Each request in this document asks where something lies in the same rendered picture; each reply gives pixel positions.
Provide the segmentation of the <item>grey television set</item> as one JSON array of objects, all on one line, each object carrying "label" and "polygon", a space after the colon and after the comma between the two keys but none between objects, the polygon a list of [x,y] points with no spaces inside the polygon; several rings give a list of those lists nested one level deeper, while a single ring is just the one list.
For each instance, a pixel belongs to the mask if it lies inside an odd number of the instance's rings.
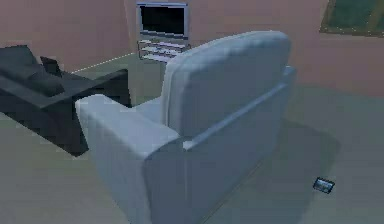
[{"label": "grey television set", "polygon": [[188,4],[178,2],[137,2],[140,33],[187,39]]}]

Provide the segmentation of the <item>black sofa cushion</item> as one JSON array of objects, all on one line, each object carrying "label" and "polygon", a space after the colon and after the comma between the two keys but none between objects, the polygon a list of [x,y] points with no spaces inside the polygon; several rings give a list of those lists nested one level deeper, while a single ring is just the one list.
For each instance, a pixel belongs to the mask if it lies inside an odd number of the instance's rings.
[{"label": "black sofa cushion", "polygon": [[57,77],[62,76],[62,71],[59,67],[58,62],[55,59],[41,56],[40,60],[46,72],[53,74]]}]

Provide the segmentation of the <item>grey slatted television stand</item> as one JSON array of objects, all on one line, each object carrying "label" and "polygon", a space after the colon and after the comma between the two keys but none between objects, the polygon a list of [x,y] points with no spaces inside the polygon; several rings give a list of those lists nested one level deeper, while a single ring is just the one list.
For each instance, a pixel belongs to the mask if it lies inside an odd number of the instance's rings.
[{"label": "grey slatted television stand", "polygon": [[140,59],[154,60],[163,63],[167,63],[172,58],[180,55],[190,48],[190,44],[164,42],[156,39],[142,39],[137,42]]}]

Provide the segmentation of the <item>black sofa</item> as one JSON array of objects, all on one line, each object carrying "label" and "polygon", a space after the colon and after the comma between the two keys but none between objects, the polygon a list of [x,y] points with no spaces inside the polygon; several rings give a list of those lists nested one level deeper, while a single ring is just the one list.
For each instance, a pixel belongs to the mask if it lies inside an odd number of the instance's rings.
[{"label": "black sofa", "polygon": [[103,94],[131,105],[128,71],[120,69],[96,79],[62,71],[45,71],[40,57],[26,45],[0,47],[0,112],[77,157],[88,150],[75,102]]}]

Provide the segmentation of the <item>small dark flat device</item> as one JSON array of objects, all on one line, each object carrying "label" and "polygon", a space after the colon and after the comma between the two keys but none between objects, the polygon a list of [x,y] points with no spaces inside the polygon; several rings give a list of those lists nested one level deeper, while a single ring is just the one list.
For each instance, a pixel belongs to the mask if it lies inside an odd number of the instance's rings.
[{"label": "small dark flat device", "polygon": [[335,183],[333,181],[320,177],[318,177],[313,184],[313,188],[315,190],[321,191],[326,194],[330,194],[334,186]]}]

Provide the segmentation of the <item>green framed wall picture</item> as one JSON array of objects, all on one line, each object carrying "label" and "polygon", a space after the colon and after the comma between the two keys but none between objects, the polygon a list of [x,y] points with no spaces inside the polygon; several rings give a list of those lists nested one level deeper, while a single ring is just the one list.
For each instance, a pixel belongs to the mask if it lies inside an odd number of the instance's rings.
[{"label": "green framed wall picture", "polygon": [[319,32],[384,38],[384,0],[329,0]]}]

